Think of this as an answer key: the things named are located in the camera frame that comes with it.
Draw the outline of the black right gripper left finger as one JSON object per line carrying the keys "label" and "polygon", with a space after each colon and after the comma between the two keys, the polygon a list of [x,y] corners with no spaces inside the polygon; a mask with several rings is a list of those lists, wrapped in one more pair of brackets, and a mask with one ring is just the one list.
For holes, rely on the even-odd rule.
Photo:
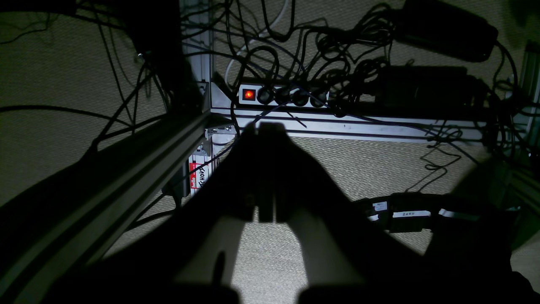
{"label": "black right gripper left finger", "polygon": [[102,262],[60,279],[56,304],[235,303],[240,237],[253,207],[235,189],[233,154],[162,225]]}

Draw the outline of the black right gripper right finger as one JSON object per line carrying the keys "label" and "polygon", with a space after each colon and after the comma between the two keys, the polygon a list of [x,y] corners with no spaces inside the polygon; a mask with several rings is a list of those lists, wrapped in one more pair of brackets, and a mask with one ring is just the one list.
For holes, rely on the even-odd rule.
{"label": "black right gripper right finger", "polygon": [[262,123],[258,159],[278,219],[296,234],[309,288],[303,304],[534,304],[536,292],[510,264],[516,212],[486,199],[475,222],[390,233],[353,206],[282,125]]}

